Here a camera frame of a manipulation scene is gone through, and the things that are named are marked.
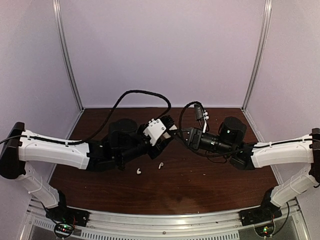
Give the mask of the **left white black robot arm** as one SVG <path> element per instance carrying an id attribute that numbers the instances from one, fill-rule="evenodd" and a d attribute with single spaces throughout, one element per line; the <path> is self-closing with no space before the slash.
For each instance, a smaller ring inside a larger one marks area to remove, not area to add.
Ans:
<path id="1" fill-rule="evenodd" d="M 138 124 L 128 118 L 113 122 L 102 140 L 66 140 L 36 134 L 17 122 L 0 153 L 0 175 L 20 181 L 29 194 L 42 202 L 61 222 L 72 218 L 64 194 L 51 187 L 32 167 L 31 162 L 66 165 L 89 172 L 124 169 L 126 163 L 149 155 L 159 156 L 172 140 L 169 131 L 176 130 L 169 116 Z"/>

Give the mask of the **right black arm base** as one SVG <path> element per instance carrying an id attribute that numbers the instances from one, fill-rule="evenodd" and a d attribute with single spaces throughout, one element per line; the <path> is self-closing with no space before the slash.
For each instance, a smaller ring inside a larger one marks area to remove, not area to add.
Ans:
<path id="1" fill-rule="evenodd" d="M 271 203 L 273 190 L 274 188 L 270 188 L 265 192 L 260 206 L 241 210 L 238 213 L 243 227 L 260 224 L 254 227 L 254 231 L 264 240 L 277 235 L 284 228 L 290 216 L 290 205 L 286 202 L 286 218 L 280 227 L 276 227 L 275 219 L 281 217 L 282 212 L 280 206 Z"/>

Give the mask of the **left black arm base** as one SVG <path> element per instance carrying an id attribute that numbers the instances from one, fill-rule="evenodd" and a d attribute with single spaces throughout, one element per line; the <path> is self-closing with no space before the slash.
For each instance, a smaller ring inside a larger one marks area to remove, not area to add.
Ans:
<path id="1" fill-rule="evenodd" d="M 45 210 L 46 217 L 54 223 L 53 232 L 59 239 L 66 239 L 72 235 L 76 226 L 85 227 L 87 225 L 90 213 L 86 210 L 76 209 L 67 206 L 66 196 L 58 190 L 59 201 L 54 208 Z"/>

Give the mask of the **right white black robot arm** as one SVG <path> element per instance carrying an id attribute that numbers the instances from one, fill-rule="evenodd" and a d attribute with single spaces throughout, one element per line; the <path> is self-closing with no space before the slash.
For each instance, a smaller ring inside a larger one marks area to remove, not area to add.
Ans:
<path id="1" fill-rule="evenodd" d="M 173 127 L 170 132 L 194 153 L 203 150 L 212 153 L 213 157 L 228 158 L 230 164 L 239 170 L 305 163 L 306 166 L 289 180 L 265 193 L 256 216 L 266 221 L 287 201 L 320 185 L 320 130 L 314 128 L 310 134 L 290 140 L 245 143 L 246 130 L 243 122 L 229 116 L 221 123 L 217 134 L 194 127 Z"/>

